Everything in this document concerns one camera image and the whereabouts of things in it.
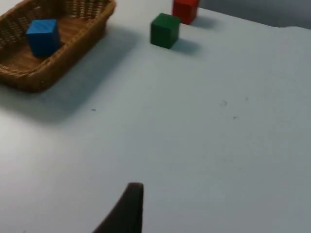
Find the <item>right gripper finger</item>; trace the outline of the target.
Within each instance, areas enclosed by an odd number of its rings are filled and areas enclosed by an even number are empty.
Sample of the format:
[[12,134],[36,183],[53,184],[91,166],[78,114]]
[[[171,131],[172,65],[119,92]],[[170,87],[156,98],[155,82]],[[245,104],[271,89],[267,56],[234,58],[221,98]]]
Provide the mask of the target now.
[[129,183],[114,208],[94,232],[141,233],[143,200],[144,185],[142,183]]

